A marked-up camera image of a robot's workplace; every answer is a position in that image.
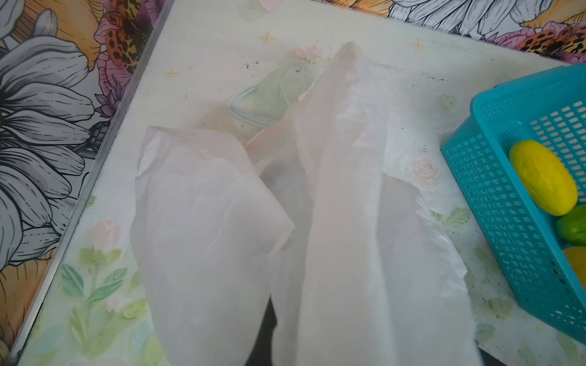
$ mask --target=basket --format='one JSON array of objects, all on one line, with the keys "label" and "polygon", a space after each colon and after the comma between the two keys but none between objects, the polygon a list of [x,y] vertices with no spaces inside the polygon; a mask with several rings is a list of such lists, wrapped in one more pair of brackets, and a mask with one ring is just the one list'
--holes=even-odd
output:
[{"label": "basket", "polygon": [[517,141],[542,143],[562,161],[586,202],[586,64],[557,67],[478,94],[443,154],[519,305],[586,343],[586,292],[508,160]]}]

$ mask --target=yellow star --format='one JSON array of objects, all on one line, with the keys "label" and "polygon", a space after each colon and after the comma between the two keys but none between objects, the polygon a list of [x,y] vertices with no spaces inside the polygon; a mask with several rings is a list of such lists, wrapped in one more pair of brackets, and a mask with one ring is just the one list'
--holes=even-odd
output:
[{"label": "yellow star", "polygon": [[421,43],[419,43],[419,38],[417,39],[416,42],[411,42],[411,44],[415,46],[415,49],[417,50],[417,52],[419,52],[419,50],[423,47],[423,45]]},{"label": "yellow star", "polygon": [[273,37],[271,37],[271,33],[267,32],[267,34],[265,34],[264,36],[261,36],[262,39],[264,39],[264,44],[266,45],[268,43],[268,41],[270,41],[271,39],[274,39]]},{"label": "yellow star", "polygon": [[179,74],[175,72],[175,69],[171,69],[171,71],[165,73],[165,75],[167,75],[167,77],[176,77]]}]

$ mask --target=yellow fruit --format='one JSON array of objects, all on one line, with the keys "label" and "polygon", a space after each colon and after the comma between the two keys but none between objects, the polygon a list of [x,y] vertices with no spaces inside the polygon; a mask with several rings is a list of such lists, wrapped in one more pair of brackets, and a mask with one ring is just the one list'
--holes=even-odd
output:
[{"label": "yellow fruit", "polygon": [[563,250],[565,258],[576,273],[576,277],[586,288],[586,247],[569,247]]},{"label": "yellow fruit", "polygon": [[554,216],[570,212],[578,187],[568,170],[547,147],[533,141],[513,145],[509,160],[536,205]]}]

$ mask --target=crumpled plastic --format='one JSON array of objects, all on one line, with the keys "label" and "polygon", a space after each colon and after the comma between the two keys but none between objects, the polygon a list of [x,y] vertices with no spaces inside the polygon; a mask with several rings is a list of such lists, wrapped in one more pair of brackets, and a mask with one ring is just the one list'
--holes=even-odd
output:
[{"label": "crumpled plastic", "polygon": [[248,157],[221,132],[149,129],[131,242],[170,364],[244,365],[270,296],[275,366],[480,365],[464,264],[382,173],[380,87],[348,43]]}]

